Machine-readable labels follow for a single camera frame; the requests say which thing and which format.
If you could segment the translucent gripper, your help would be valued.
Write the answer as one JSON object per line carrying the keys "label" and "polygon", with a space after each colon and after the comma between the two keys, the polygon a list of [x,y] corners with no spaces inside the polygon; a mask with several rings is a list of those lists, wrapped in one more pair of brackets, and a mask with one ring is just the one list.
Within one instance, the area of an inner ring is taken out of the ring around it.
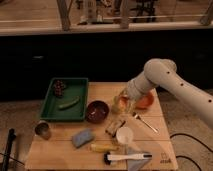
{"label": "translucent gripper", "polygon": [[[117,97],[119,98],[119,108],[120,108],[120,113],[119,114],[131,114],[134,112],[134,108],[135,108],[135,104],[136,104],[136,101],[135,100],[132,100],[128,94],[127,94],[127,90],[124,89],[122,90],[118,95]],[[122,107],[120,105],[120,98],[121,97],[126,97],[128,98],[128,106],[127,107]]]}

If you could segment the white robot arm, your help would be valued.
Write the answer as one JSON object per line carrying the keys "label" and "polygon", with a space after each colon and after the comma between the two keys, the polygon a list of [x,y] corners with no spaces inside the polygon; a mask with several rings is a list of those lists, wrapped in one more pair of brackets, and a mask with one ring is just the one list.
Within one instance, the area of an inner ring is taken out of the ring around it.
{"label": "white robot arm", "polygon": [[126,109],[156,87],[162,87],[193,109],[199,118],[213,130],[213,96],[182,79],[177,66],[170,59],[148,60],[143,71],[128,81],[118,94],[127,99]]}

